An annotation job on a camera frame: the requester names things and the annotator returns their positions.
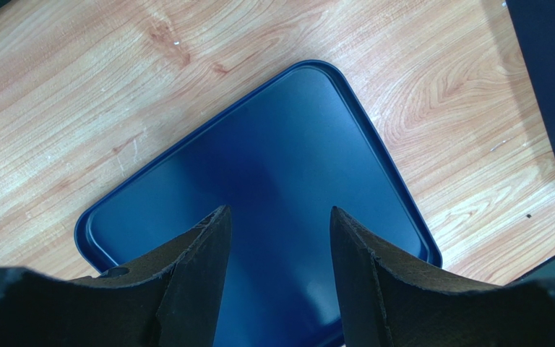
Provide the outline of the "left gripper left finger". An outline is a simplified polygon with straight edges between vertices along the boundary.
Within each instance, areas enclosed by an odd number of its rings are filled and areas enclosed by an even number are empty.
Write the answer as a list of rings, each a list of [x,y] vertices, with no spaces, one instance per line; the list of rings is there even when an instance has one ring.
[[[98,277],[0,267],[0,346],[211,346],[231,210]]]

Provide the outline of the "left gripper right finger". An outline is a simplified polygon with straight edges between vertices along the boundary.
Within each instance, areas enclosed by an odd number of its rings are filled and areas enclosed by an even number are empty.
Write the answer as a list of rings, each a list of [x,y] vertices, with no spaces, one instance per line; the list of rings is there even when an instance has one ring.
[[[456,275],[339,207],[330,245],[347,346],[555,346],[555,278],[496,286]]]

